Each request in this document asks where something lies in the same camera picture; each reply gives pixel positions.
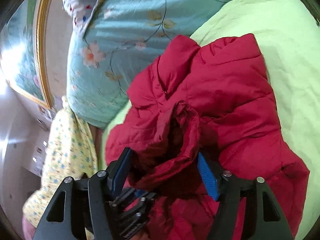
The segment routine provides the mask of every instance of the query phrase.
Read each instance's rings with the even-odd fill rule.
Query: yellow floral fabric
[[[27,220],[37,227],[56,189],[67,176],[80,179],[84,173],[91,177],[97,172],[97,155],[87,122],[71,110],[66,97],[63,109],[52,122],[46,148],[41,188],[23,206]]]

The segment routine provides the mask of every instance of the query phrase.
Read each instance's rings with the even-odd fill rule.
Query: bed
[[[310,170],[303,218],[296,240],[312,239],[320,214],[318,142],[320,30],[300,0],[233,0],[191,38],[200,46],[221,37],[253,33],[265,58],[268,81],[276,96],[282,135]],[[107,126],[104,141],[125,120],[128,102]]]
[[[104,129],[127,102],[135,75],[174,36],[190,36],[229,1],[105,0],[84,36],[71,37],[67,97],[73,111]]]

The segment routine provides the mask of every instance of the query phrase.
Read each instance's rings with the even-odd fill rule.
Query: metal screw
[[[225,177],[231,177],[232,176],[232,173],[231,173],[231,171],[223,171],[223,176],[225,176]]]
[[[104,177],[107,173],[105,171],[99,171],[98,177]]]
[[[264,178],[263,177],[257,177],[257,182],[264,183]]]
[[[64,179],[64,183],[70,183],[72,181],[72,178],[71,177],[66,177],[65,179]]]

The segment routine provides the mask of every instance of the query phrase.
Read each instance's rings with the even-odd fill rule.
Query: pink fabric
[[[24,215],[22,217],[22,230],[25,240],[32,240],[33,236],[35,235],[36,228],[31,225]]]

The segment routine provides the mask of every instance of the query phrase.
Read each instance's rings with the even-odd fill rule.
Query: blue gripper pad
[[[132,153],[133,151],[130,148],[124,148],[121,156],[116,161],[116,164],[108,176],[108,187],[111,190],[110,194],[114,199],[121,194],[125,180],[127,179],[131,167]]]
[[[211,172],[201,152],[199,152],[198,154],[198,171],[208,192],[208,195],[212,197],[214,201],[217,201],[219,198],[217,179]]]

